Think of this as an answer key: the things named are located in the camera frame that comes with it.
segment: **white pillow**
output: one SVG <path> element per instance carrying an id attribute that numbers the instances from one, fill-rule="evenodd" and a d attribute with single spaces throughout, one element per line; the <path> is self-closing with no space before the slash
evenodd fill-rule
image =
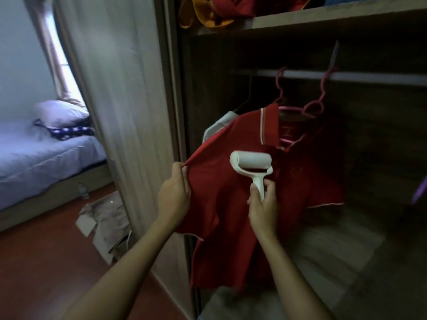
<path id="1" fill-rule="evenodd" d="M 86 108 L 60 100 L 37 103 L 35 110 L 38 118 L 48 128 L 70 127 L 89 116 Z"/>

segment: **person's left arm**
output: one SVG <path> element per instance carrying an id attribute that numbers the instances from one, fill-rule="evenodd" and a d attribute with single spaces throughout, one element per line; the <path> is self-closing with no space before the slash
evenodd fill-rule
<path id="1" fill-rule="evenodd" d="M 127 319 L 158 253 L 189 209 L 187 167 L 172 166 L 159 191 L 157 220 L 147 233 L 63 316 L 63 320 Z"/>

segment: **roller head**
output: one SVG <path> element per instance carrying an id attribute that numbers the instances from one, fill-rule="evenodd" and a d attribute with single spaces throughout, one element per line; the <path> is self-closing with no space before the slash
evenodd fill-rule
<path id="1" fill-rule="evenodd" d="M 271 166 L 271 156 L 267 153 L 235 150 L 230 155 L 230 162 L 234 161 L 240 168 L 268 169 Z"/>

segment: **hand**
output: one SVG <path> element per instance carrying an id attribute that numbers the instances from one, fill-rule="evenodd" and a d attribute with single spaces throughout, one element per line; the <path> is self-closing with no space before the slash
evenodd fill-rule
<path id="1" fill-rule="evenodd" d="M 264 180 L 264 185 L 267 190 L 262 202 L 254 183 L 251 184 L 251 196 L 248 200 L 249 221 L 259 241 L 275 238 L 277 228 L 276 185 L 270 180 Z"/>
<path id="2" fill-rule="evenodd" d="M 188 166 L 181 168 L 181 162 L 172 165 L 172 176 L 164 181 L 159 194 L 157 221 L 175 230 L 188 212 L 191 190 L 187 179 Z"/>

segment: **red floor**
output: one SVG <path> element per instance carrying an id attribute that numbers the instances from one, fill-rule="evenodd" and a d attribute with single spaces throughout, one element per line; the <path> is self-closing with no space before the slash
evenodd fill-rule
<path id="1" fill-rule="evenodd" d="M 114 184 L 0 232 L 1 319 L 60 319 L 109 269 L 74 225 L 84 204 L 115 191 Z M 129 317 L 185 319 L 149 276 Z"/>

